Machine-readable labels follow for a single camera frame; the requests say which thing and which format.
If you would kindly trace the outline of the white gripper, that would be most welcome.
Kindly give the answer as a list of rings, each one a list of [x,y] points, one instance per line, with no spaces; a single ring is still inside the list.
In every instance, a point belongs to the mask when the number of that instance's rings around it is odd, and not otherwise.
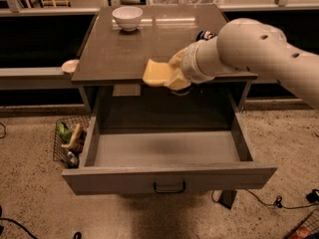
[[[173,91],[188,88],[191,83],[201,84],[214,79],[201,71],[197,64],[196,55],[202,41],[197,41],[185,49],[179,50],[168,61],[174,68],[171,75],[164,81],[163,85]]]

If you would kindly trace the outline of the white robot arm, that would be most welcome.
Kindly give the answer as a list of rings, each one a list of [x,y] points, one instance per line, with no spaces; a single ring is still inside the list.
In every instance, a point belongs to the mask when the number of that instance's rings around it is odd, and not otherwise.
[[[251,72],[319,109],[319,56],[290,45],[281,30],[256,20],[232,20],[216,35],[202,30],[169,63],[172,73],[163,85],[175,91],[219,75]]]

